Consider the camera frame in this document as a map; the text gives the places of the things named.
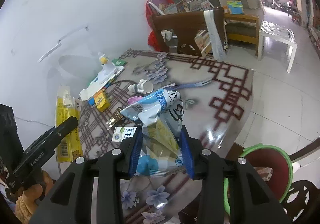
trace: red bag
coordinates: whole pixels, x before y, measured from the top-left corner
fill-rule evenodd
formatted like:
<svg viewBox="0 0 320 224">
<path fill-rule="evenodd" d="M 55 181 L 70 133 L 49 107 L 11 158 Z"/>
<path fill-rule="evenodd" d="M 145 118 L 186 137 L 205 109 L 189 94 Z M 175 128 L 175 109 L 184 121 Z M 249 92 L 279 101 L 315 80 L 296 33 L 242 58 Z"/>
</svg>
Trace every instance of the red bag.
<svg viewBox="0 0 320 224">
<path fill-rule="evenodd" d="M 170 6 L 171 4 L 174 4 L 172 0 L 148 0 L 146 3 L 146 17 L 150 27 L 151 27 L 151 23 L 150 23 L 151 16 L 153 14 L 155 15 L 160 15 L 160 14 L 154 7 L 149 5 L 148 2 L 154 3 L 160 10 L 164 9 L 167 6 Z M 153 31 L 150 33 L 148 37 L 148 45 L 152 46 L 155 49 L 155 51 L 161 51 L 158 41 L 156 39 L 156 34 Z"/>
</svg>

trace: chair backrest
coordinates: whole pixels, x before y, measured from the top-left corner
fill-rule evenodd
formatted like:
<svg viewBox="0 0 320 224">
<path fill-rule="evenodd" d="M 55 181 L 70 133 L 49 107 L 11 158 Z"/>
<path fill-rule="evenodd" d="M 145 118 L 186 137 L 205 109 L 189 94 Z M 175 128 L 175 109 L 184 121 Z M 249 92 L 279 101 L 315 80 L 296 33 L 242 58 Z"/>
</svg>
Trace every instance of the chair backrest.
<svg viewBox="0 0 320 224">
<path fill-rule="evenodd" d="M 214 21 L 221 42 L 225 41 L 223 29 L 223 8 L 214 8 Z M 207 30 L 203 11 L 152 16 L 151 27 L 156 34 L 158 44 L 162 51 L 169 52 L 169 47 L 163 40 L 162 30 L 173 30 L 178 37 L 177 53 L 201 56 L 201 51 L 195 42 L 198 30 Z"/>
<path fill-rule="evenodd" d="M 298 193 L 295 199 L 287 202 L 290 195 L 295 193 Z M 291 184 L 291 189 L 284 198 L 282 206 L 287 210 L 287 215 L 291 221 L 298 216 L 293 224 L 319 223 L 320 190 L 310 181 L 296 181 Z"/>
</svg>

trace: blue gripper pad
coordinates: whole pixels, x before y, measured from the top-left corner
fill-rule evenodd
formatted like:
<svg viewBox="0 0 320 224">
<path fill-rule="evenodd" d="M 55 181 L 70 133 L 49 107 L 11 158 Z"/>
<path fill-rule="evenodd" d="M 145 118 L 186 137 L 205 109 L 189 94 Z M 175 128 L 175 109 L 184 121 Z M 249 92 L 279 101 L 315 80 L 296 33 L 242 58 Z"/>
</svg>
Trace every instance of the blue gripper pad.
<svg viewBox="0 0 320 224">
<path fill-rule="evenodd" d="M 180 132 L 178 145 L 182 153 L 182 163 L 187 170 L 187 174 L 189 174 L 190 178 L 193 179 L 195 176 L 195 167 L 194 167 L 195 164 L 191 154 L 190 147 L 188 145 L 188 141 L 187 141 L 188 138 L 190 138 L 189 134 L 187 132 L 186 127 L 183 125 Z"/>
<path fill-rule="evenodd" d="M 137 137 L 133 145 L 132 153 L 130 156 L 130 166 L 129 166 L 129 176 L 132 178 L 137 171 L 138 161 L 140 158 L 140 152 L 142 148 L 142 129 L 141 127 L 137 128 Z"/>
</svg>

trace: sofa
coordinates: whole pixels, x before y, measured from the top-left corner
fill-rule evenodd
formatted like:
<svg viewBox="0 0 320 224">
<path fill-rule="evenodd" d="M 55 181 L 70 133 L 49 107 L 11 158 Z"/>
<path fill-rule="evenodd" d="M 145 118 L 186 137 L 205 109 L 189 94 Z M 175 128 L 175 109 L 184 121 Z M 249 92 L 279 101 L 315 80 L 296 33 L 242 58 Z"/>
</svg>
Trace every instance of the sofa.
<svg viewBox="0 0 320 224">
<path fill-rule="evenodd" d="M 227 1 L 209 0 L 215 6 L 227 6 Z M 228 40 L 249 42 L 256 45 L 258 51 L 259 28 L 264 18 L 264 9 L 260 0 L 240 0 L 243 4 L 244 15 L 225 15 L 227 20 L 226 33 Z"/>
</svg>

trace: tile floor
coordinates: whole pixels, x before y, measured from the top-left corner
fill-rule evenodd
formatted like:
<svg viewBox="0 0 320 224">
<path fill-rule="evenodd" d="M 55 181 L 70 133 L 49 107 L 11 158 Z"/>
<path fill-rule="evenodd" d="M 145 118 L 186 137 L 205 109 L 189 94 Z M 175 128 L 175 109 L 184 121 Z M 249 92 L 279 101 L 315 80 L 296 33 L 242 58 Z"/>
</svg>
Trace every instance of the tile floor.
<svg viewBox="0 0 320 224">
<path fill-rule="evenodd" d="M 320 134 L 320 59 L 303 27 L 284 12 L 266 8 L 264 20 L 293 30 L 298 44 L 291 73 L 286 45 L 266 38 L 262 60 L 255 51 L 231 46 L 227 62 L 254 69 L 253 106 L 236 142 L 249 147 L 262 142 L 282 148 L 289 155 Z M 305 166 L 320 157 L 320 150 L 301 160 Z M 306 179 L 320 187 L 320 160 L 300 168 L 293 181 Z"/>
</svg>

